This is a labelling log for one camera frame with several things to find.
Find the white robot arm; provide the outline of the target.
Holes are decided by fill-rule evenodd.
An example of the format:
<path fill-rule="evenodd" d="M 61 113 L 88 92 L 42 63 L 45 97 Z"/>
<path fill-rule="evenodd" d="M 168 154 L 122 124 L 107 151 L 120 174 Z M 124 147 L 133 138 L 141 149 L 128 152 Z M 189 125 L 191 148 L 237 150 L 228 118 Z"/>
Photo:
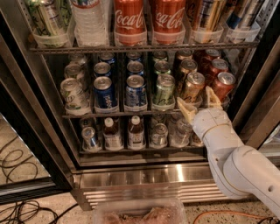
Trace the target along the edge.
<path fill-rule="evenodd" d="M 231 200 L 255 195 L 280 218 L 280 171 L 261 152 L 242 142 L 210 87 L 206 95 L 206 108 L 197 109 L 181 98 L 177 105 L 206 146 L 216 185 Z"/>

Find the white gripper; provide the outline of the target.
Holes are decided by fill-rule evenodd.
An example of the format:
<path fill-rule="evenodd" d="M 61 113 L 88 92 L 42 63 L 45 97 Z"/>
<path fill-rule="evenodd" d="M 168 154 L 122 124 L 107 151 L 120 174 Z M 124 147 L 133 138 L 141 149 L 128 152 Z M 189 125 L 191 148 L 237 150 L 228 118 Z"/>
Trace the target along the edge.
<path fill-rule="evenodd" d="M 228 141 L 231 137 L 231 121 L 227 113 L 222 110 L 221 101 L 211 87 L 206 86 L 208 108 L 202 109 L 199 113 L 196 107 L 180 97 L 177 98 L 177 104 L 184 118 L 192 124 L 194 132 L 205 144 L 213 141 Z"/>

